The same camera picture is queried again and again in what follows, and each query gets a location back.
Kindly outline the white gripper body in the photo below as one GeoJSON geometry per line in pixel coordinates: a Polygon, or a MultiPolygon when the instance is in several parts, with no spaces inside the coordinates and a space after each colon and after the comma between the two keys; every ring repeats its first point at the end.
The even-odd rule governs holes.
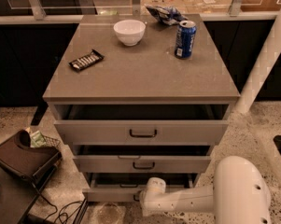
{"type": "Polygon", "coordinates": [[[158,177],[151,177],[146,188],[139,194],[139,202],[144,217],[162,210],[161,197],[165,194],[166,183],[158,177]]]}

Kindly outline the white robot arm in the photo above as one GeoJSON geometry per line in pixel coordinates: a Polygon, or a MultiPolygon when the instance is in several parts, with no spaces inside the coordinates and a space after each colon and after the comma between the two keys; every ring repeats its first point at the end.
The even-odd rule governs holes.
{"type": "Polygon", "coordinates": [[[215,224],[272,224],[271,193],[255,165],[242,157],[222,159],[209,186],[166,190],[165,181],[151,177],[140,192],[143,214],[211,213],[215,224]]]}

